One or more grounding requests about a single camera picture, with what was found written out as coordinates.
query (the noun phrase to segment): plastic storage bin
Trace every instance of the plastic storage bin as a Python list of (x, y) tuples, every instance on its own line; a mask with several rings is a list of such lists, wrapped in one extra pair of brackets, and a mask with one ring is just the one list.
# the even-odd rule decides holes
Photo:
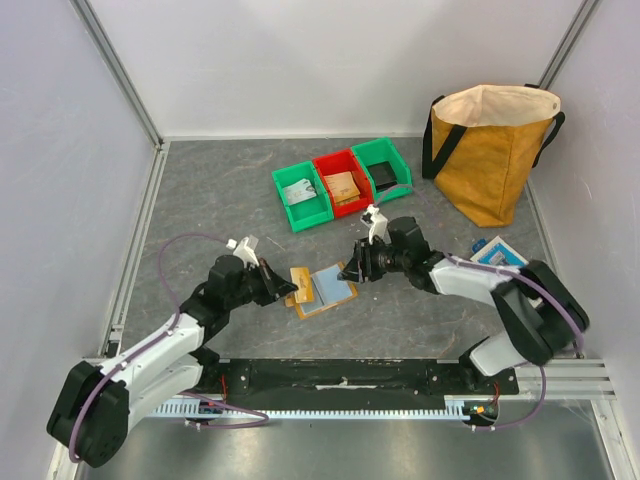
[[(393, 173), (396, 176), (398, 184), (413, 185), (413, 183), (411, 182), (411, 171), (398, 153), (398, 150), (396, 150), (396, 147), (391, 142), (391, 139), (387, 137), (378, 138), (367, 143), (355, 145), (351, 147), (351, 150), (360, 162), (360, 165), (362, 166), (364, 172), (367, 174), (367, 177), (369, 177), (374, 201), (377, 201), (378, 198), (380, 198), (380, 196), (386, 190), (382, 190), (380, 192), (377, 191), (375, 182), (373, 181), (371, 173), (368, 170), (368, 167), (372, 165), (389, 162), (391, 168), (393, 169)], [(393, 198), (402, 197), (409, 193), (411, 193), (411, 190), (409, 190), (408, 188), (398, 188), (397, 190), (394, 190), (386, 197), (384, 197), (384, 201), (387, 202)]]
[[(291, 167), (275, 170), (271, 173), (278, 189), (278, 195), (284, 205), (287, 218), (294, 232), (315, 227), (321, 223), (333, 220), (331, 202), (324, 184), (320, 180), (311, 162), (303, 162)], [(293, 185), (303, 178), (308, 179), (316, 189), (316, 196), (295, 205), (288, 205), (283, 188)]]
[[(331, 201), (331, 207), (333, 208), (333, 215), (336, 218), (344, 217), (350, 213), (364, 210), (367, 206), (373, 203), (373, 192), (371, 190), (371, 183), (367, 174), (360, 166), (358, 160), (350, 149), (342, 150), (340, 152), (325, 155), (313, 159), (313, 165), (318, 171), (320, 180), (324, 184), (327, 193), (329, 194), (329, 200)], [(353, 180), (360, 190), (360, 199), (355, 202), (347, 203), (346, 205), (336, 205), (331, 190), (325, 180), (325, 175), (335, 175), (336, 173), (351, 172)]]

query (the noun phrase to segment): cable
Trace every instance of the cable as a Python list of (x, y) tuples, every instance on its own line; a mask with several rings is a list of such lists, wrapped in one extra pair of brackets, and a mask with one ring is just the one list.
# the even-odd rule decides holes
[(575, 320), (571, 318), (571, 315), (569, 314), (569, 312), (567, 312), (567, 310), (560, 304), (560, 302), (558, 302), (558, 300), (556, 300), (556, 298), (553, 295), (547, 292), (544, 288), (542, 288), (536, 282), (534, 282), (533, 280), (525, 277), (524, 275), (518, 272), (514, 272), (513, 270), (509, 270), (504, 267), (484, 265), (481, 263), (474, 263), (474, 262), (469, 262), (467, 260), (461, 260), (459, 258), (453, 257), (449, 253), (445, 253), (444, 256), (447, 260), (449, 260), (450, 262), (453, 262), (458, 267), (470, 268), (472, 270), (481, 270), (484, 272), (492, 272), (498, 275), (506, 275), (508, 277), (518, 280), (519, 282), (524, 283), (528, 287), (531, 287), (542, 298), (544, 298), (554, 309), (556, 309), (556, 311), (560, 314), (560, 316), (564, 319), (564, 321), (567, 322), (567, 325), (569, 325), (569, 328), (571, 329), (571, 331), (573, 332), (573, 335), (575, 336), (576, 343), (578, 344), (577, 350), (582, 351), (582, 348), (584, 346), (584, 337), (582, 336), (582, 332), (580, 331), (580, 328), (576, 324)]
[(531, 410), (527, 415), (525, 415), (521, 419), (515, 420), (513, 422), (503, 423), (502, 425), (492, 425), (490, 427), (475, 426), (475, 427), (472, 427), (472, 430), (481, 431), (481, 432), (495, 432), (498, 430), (506, 430), (507, 428), (519, 427), (520, 425), (527, 423), (529, 420), (535, 417), (542, 409), (542, 405), (544, 404), (544, 399), (547, 396), (547, 375), (545, 374), (543, 367), (539, 367), (539, 368), (540, 368), (540, 376), (542, 378), (542, 387), (540, 390), (540, 399), (536, 403), (535, 407), (533, 407), (533, 410)]
[(180, 395), (186, 395), (191, 398), (197, 398), (198, 400), (202, 400), (204, 402), (213, 403), (216, 407), (221, 408), (223, 410), (230, 410), (233, 412), (246, 413), (247, 415), (253, 415), (256, 417), (260, 417), (260, 420), (256, 420), (254, 422), (248, 423), (233, 423), (231, 425), (206, 425), (198, 422), (194, 422), (191, 420), (185, 420), (187, 425), (197, 426), (200, 425), (200, 428), (208, 428), (208, 429), (216, 429), (216, 430), (236, 430), (239, 428), (252, 428), (259, 427), (260, 425), (264, 425), (269, 421), (269, 415), (266, 413), (258, 412), (257, 410), (249, 410), (247, 408), (235, 407), (233, 405), (228, 405), (224, 402), (219, 402), (217, 400), (213, 400), (205, 395), (200, 395), (199, 393), (192, 392), (182, 392)]
[[(418, 196), (427, 205), (429, 204), (429, 201), (427, 200), (426, 196), (424, 194), (422, 194), (422, 192), (419, 192), (418, 190), (416, 190), (412, 185), (394, 185), (393, 187), (391, 187), (390, 189), (385, 191), (385, 193), (383, 193), (380, 196), (380, 198), (378, 198), (378, 201), (374, 203), (374, 206), (377, 207), (382, 202), (382, 200), (384, 200), (384, 198), (391, 191), (395, 190), (396, 188), (409, 188), (414, 193), (418, 194)], [(567, 325), (569, 326), (569, 328), (571, 329), (571, 331), (573, 332), (573, 334), (575, 336), (576, 351), (577, 352), (581, 352), (582, 351), (582, 348), (584, 346), (584, 337), (582, 336), (582, 332), (580, 331), (580, 328), (578, 327), (576, 322), (573, 320), (573, 318), (571, 318), (571, 315), (569, 314), (569, 312), (567, 312), (567, 310), (560, 304), (560, 302), (558, 302), (558, 300), (556, 300), (556, 298), (553, 295), (551, 295), (547, 290), (542, 288), (540, 285), (535, 283), (533, 280), (530, 280), (529, 278), (525, 277), (524, 275), (521, 275), (518, 272), (514, 272), (513, 270), (508, 270), (508, 269), (505, 269), (503, 267), (493, 266), (493, 265), (483, 265), (483, 264), (480, 264), (480, 263), (474, 263), (474, 262), (470, 262), (470, 261), (467, 261), (467, 260), (462, 260), (462, 259), (453, 257), (453, 255), (451, 255), (449, 253), (444, 253), (444, 256), (445, 256), (445, 258), (447, 260), (449, 260), (450, 262), (454, 263), (458, 267), (465, 267), (465, 268), (470, 268), (470, 269), (473, 269), (473, 270), (481, 270), (481, 271), (485, 271), (485, 272), (492, 272), (492, 273), (495, 273), (495, 274), (498, 274), (498, 275), (506, 275), (506, 276), (509, 276), (511, 278), (514, 278), (514, 279), (524, 283), (528, 287), (530, 287), (533, 290), (535, 290), (553, 308), (555, 308), (556, 311), (560, 314), (560, 316), (564, 319), (564, 321), (567, 322)], [(516, 421), (513, 421), (513, 422), (505, 423), (503, 425), (493, 425), (493, 426), (490, 426), (490, 427), (474, 426), (473, 427), (473, 431), (480, 430), (480, 431), (491, 431), (491, 432), (493, 432), (493, 431), (497, 431), (497, 430), (504, 430), (504, 429), (507, 429), (507, 428), (517, 427), (519, 425), (522, 425), (522, 424), (528, 422), (529, 420), (531, 420), (533, 417), (535, 417), (538, 414), (538, 412), (540, 411), (540, 409), (542, 408), (542, 405), (544, 404), (544, 399), (545, 399), (545, 397), (547, 395), (547, 375), (545, 374), (544, 367), (539, 366), (539, 368), (540, 368), (540, 376), (541, 376), (541, 379), (542, 379), (540, 399), (538, 400), (536, 405), (533, 407), (533, 410), (531, 410), (531, 412), (529, 412), (529, 414), (527, 414), (525, 417), (521, 418), (520, 420), (516, 420)]]
[(172, 239), (167, 240), (162, 245), (162, 247), (160, 247), (160, 250), (158, 251), (158, 264), (157, 264), (158, 277), (160, 279), (160, 283), (162, 284), (164, 289), (169, 294), (169, 298), (171, 299), (171, 302), (173, 303), (174, 310), (175, 310), (175, 313), (174, 313), (174, 316), (173, 316), (173, 321), (171, 322), (171, 324), (169, 325), (167, 330), (162, 332), (160, 335), (158, 335), (153, 340), (150, 340), (148, 343), (142, 345), (137, 350), (133, 351), (122, 362), (120, 362), (118, 365), (113, 367), (113, 369), (111, 369), (109, 372), (107, 372), (104, 375), (104, 377), (102, 377), (102, 379), (98, 382), (98, 384), (95, 386), (95, 388), (91, 391), (91, 393), (87, 396), (87, 399), (84, 402), (84, 404), (82, 405), (82, 408), (80, 408), (80, 412), (78, 413), (78, 417), (76, 418), (76, 421), (73, 424), (73, 428), (71, 430), (71, 437), (69, 438), (69, 460), (71, 460), (71, 462), (79, 463), (81, 461), (81, 458), (78, 455), (76, 455), (76, 446), (77, 446), (76, 444), (78, 442), (78, 434), (80, 433), (80, 427), (82, 426), (82, 422), (84, 421), (85, 417), (87, 416), (87, 412), (89, 411), (89, 408), (91, 407), (91, 405), (95, 401), (96, 397), (102, 392), (102, 389), (107, 385), (107, 383), (109, 383), (109, 381), (118, 372), (121, 372), (122, 370), (127, 368), (127, 366), (129, 366), (133, 360), (138, 358), (140, 355), (142, 355), (144, 352), (149, 350), (151, 347), (153, 347), (153, 346), (157, 345), (158, 343), (160, 343), (166, 337), (171, 336), (173, 334), (173, 331), (175, 330), (175, 328), (178, 326), (178, 323), (180, 322), (180, 300), (178, 299), (178, 295), (176, 295), (176, 293), (169, 286), (169, 282), (167, 282), (167, 279), (166, 279), (166, 277), (164, 275), (164, 271), (162, 269), (162, 257), (164, 255), (164, 252), (167, 249), (167, 247), (169, 247), (169, 245), (173, 244), (177, 240), (180, 240), (181, 238), (187, 238), (187, 237), (208, 238), (209, 240), (213, 240), (213, 241), (216, 241), (216, 242), (220, 242), (222, 244), (226, 244), (226, 242), (224, 240), (220, 239), (216, 235), (210, 235), (210, 234), (207, 234), (207, 233), (199, 233), (199, 232), (189, 232), (189, 233), (183, 233), (181, 235), (177, 235), (177, 236), (173, 237)]

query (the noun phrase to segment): black bag handle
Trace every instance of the black bag handle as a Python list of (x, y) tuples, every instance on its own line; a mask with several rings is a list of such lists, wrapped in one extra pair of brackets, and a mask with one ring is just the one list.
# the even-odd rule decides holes
[(564, 112), (558, 112), (553, 116), (553, 120), (555, 121), (553, 130), (551, 130), (551, 133), (547, 136), (546, 140), (540, 147), (540, 150), (538, 150), (538, 154), (536, 155), (536, 159), (533, 161), (533, 166), (531, 168), (536, 168), (536, 165), (538, 165), (538, 160), (540, 160), (540, 154), (542, 153), (542, 150), (547, 148), (549, 144), (553, 142), (553, 139), (556, 138), (556, 135), (558, 135), (558, 132), (560, 131), (560, 127), (562, 127), (562, 124), (566, 120), (566, 116)]
[(458, 143), (460, 143), (462, 135), (467, 131), (467, 127), (454, 125), (442, 144), (442, 147), (440, 147), (436, 158), (431, 161), (433, 149), (433, 125), (431, 123), (431, 113), (433, 106), (443, 98), (444, 95), (441, 95), (431, 104), (431, 108), (429, 109), (429, 119), (427, 120), (427, 128), (425, 129), (424, 136), (422, 137), (422, 178), (428, 178), (431, 180), (436, 178), (438, 173), (440, 173), (440, 170), (445, 166), (447, 160), (449, 160), (449, 157), (458, 146)]

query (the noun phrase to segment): small box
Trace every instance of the small box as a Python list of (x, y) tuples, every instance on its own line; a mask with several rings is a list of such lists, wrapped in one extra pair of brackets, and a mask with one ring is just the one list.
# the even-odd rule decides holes
[[(377, 201), (378, 198), (380, 198), (385, 190), (388, 190), (391, 185), (389, 185), (388, 182), (381, 182), (379, 183), (380, 188), (376, 188), (376, 182), (373, 179), (373, 175), (370, 171), (370, 168), (374, 165), (384, 165), (385, 163), (388, 163), (393, 170), (396, 183), (403, 185), (413, 185), (413, 183), (411, 182), (411, 171), (409, 170), (409, 167), (407, 166), (403, 158), (398, 153), (398, 150), (396, 150), (396, 147), (393, 142), (391, 142), (391, 139), (387, 137), (378, 138), (367, 143), (355, 145), (351, 147), (351, 150), (358, 159), (360, 166), (369, 177), (369, 182), (373, 190), (373, 199), (375, 201)], [(386, 169), (388, 167), (384, 166), (375, 168), (379, 168), (382, 170), (382, 168)], [(398, 188), (385, 196), (384, 202), (389, 201), (393, 198), (402, 197), (409, 193), (411, 193), (411, 190), (409, 190), (408, 188)]]
[[(284, 205), (284, 210), (294, 232), (315, 227), (321, 223), (333, 220), (333, 210), (329, 194), (320, 180), (311, 162), (302, 162), (290, 167), (281, 168), (271, 173), (276, 184), (278, 195)], [(283, 189), (294, 183), (308, 179), (316, 191), (316, 196), (295, 205), (288, 205)]]
[[(365, 210), (373, 203), (373, 193), (369, 178), (364, 173), (364, 170), (350, 149), (314, 158), (313, 165), (316, 167), (316, 170), (320, 175), (320, 179), (329, 194), (331, 208), (333, 209), (333, 214), (336, 218), (344, 217), (345, 215), (349, 215), (360, 210)], [(335, 175), (342, 172), (351, 172), (353, 181), (357, 185), (358, 190), (360, 190), (360, 199), (345, 205), (336, 205), (336, 202), (331, 195), (331, 191), (327, 187), (327, 182), (324, 179), (324, 176)]]
[(497, 236), (478, 251), (471, 261), (485, 265), (524, 267), (527, 260)]

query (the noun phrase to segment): metal table surface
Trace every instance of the metal table surface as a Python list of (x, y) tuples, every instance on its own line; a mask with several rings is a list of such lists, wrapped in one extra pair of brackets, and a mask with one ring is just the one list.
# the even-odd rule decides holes
[[(531, 405), (503, 402), (501, 416)], [(471, 433), (461, 423), (284, 420), (197, 432), (146, 419), (85, 480), (613, 479), (588, 402), (547, 403), (525, 427)]]

